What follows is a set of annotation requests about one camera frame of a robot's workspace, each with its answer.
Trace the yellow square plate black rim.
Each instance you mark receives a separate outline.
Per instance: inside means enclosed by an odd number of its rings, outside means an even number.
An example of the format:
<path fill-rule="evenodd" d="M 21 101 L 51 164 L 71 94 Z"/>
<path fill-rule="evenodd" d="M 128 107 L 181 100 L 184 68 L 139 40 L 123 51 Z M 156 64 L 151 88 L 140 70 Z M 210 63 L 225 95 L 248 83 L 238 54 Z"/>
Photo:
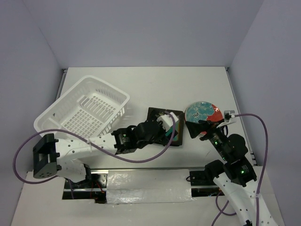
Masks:
<path fill-rule="evenodd" d="M 182 138 L 175 137 L 171 143 L 171 146 L 181 146 L 182 145 Z"/>

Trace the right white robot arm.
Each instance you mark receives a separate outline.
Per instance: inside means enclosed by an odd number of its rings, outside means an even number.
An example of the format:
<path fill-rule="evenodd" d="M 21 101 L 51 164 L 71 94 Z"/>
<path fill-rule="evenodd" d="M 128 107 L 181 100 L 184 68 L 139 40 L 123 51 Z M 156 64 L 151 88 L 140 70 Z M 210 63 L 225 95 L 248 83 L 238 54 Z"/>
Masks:
<path fill-rule="evenodd" d="M 210 141 L 222 160 L 205 166 L 205 180 L 216 184 L 235 210 L 243 226 L 276 226 L 264 198 L 260 194 L 262 177 L 258 178 L 253 165 L 246 158 L 248 149 L 245 139 L 239 134 L 226 136 L 222 132 L 223 120 L 202 121 L 185 124 L 191 138 L 200 133 L 201 141 Z"/>

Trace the teal square plate black rim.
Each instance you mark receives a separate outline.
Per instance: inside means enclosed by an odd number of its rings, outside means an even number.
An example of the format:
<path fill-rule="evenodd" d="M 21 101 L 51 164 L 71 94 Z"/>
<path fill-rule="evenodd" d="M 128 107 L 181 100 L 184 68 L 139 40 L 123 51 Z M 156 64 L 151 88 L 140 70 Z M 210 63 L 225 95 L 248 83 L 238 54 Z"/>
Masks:
<path fill-rule="evenodd" d="M 169 113 L 174 113 L 178 118 L 175 124 L 175 134 L 171 146 L 181 146 L 183 143 L 183 128 L 184 128 L 183 111 L 149 107 L 147 113 L 147 119 L 149 120 L 153 118 L 158 118 L 159 116 L 163 115 L 165 111 L 168 111 Z"/>

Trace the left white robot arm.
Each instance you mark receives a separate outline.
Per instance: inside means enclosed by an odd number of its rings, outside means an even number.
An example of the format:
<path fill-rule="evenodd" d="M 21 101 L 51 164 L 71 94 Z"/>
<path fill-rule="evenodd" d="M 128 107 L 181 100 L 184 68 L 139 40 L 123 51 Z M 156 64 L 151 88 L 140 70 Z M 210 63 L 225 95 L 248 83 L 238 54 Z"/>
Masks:
<path fill-rule="evenodd" d="M 166 133 L 170 129 L 175 133 L 176 121 L 176 118 L 164 115 L 157 120 L 146 120 L 137 126 L 92 138 L 74 135 L 72 139 L 62 139 L 47 133 L 33 148 L 33 176 L 35 179 L 58 176 L 80 187 L 88 187 L 92 183 L 92 175 L 90 166 L 83 162 L 84 158 L 102 153 L 118 158 L 121 154 L 133 153 L 154 143 L 160 143 L 167 149 L 172 138 Z"/>

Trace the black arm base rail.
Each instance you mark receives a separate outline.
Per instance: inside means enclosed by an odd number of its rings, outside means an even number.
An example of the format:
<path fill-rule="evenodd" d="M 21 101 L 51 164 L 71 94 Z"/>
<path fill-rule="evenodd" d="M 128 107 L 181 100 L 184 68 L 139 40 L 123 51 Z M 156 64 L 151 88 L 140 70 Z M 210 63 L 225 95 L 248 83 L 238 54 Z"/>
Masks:
<path fill-rule="evenodd" d="M 110 170 L 95 171 L 91 181 L 78 185 L 65 182 L 62 199 L 99 204 L 177 203 L 216 196 L 219 191 L 204 170 Z"/>

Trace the small red floral round plate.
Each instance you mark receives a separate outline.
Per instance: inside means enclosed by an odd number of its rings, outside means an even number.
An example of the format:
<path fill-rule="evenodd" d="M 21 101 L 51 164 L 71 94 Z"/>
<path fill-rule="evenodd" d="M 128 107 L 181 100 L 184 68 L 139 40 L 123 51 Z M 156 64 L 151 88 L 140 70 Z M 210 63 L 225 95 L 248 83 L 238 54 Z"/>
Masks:
<path fill-rule="evenodd" d="M 187 129 L 190 130 L 191 129 L 191 125 L 192 125 L 191 121 L 189 121 L 187 119 L 184 119 L 184 122 L 185 122 L 185 125 L 186 125 Z"/>

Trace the large red floral round plate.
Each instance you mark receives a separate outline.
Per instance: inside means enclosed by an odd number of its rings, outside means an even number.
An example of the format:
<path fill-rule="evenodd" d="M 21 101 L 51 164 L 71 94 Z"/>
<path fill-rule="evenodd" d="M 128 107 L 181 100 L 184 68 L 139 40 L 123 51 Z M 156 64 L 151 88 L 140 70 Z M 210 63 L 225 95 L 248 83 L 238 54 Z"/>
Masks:
<path fill-rule="evenodd" d="M 218 107 L 209 102 L 198 101 L 185 109 L 184 119 L 198 123 L 199 120 L 219 121 L 223 119 Z"/>

